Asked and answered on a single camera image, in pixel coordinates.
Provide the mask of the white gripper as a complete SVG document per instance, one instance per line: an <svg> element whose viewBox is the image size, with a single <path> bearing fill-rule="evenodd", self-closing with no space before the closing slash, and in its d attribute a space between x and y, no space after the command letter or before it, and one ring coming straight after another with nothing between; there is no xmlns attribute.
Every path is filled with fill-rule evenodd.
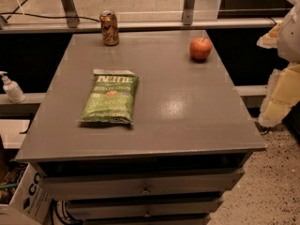
<svg viewBox="0 0 300 225"><path fill-rule="evenodd" d="M300 101L300 2L288 12L281 25L276 24L256 45L277 48L279 57L292 62L283 70L274 69L268 80L258 122L262 127L273 128Z"/></svg>

